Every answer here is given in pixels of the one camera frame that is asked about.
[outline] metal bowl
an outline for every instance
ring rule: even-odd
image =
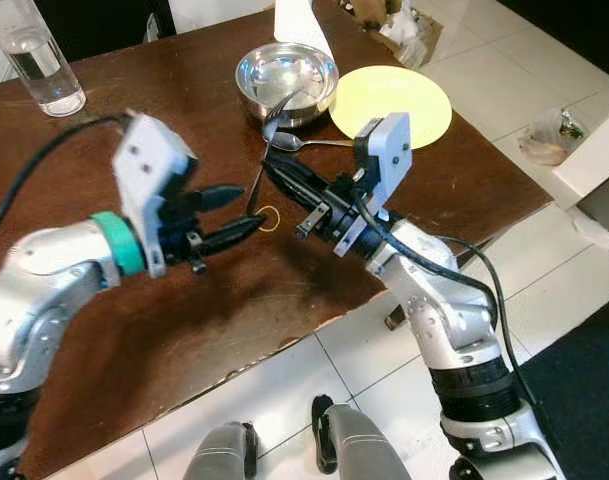
[[[335,97],[339,73],[324,52],[299,43],[270,43],[249,52],[235,71],[248,110],[264,120],[273,105],[302,88],[286,105],[280,127],[319,117]]]

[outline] spoon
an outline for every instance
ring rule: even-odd
[[[307,145],[337,145],[339,147],[352,147],[353,140],[307,140],[302,141],[292,133],[275,132],[271,146],[285,152],[297,152]]]

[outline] brown table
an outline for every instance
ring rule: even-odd
[[[340,71],[395,65],[334,3],[318,0],[315,12]],[[67,119],[45,117],[18,81],[1,84],[0,198],[22,163],[56,132],[127,107],[166,122],[201,157],[195,185],[249,185],[263,142],[233,73],[272,32],[269,11],[75,63],[88,104]],[[300,133],[341,138],[328,115]],[[86,132],[34,173],[0,229],[0,264],[22,235],[119,211],[109,161],[117,144],[109,130]],[[309,147],[300,158],[329,178],[353,169],[343,149]],[[550,201],[457,114],[446,135],[416,151],[414,161],[388,206],[429,232],[479,244]],[[267,202],[282,213],[279,229],[209,259],[207,275],[196,278],[186,266],[155,281],[140,275],[82,310],[33,418],[23,465],[30,478],[87,455],[382,290],[359,260],[336,258],[317,239],[296,240],[293,229],[305,213],[269,182],[260,198]],[[213,227],[241,208],[237,203],[204,222]]]

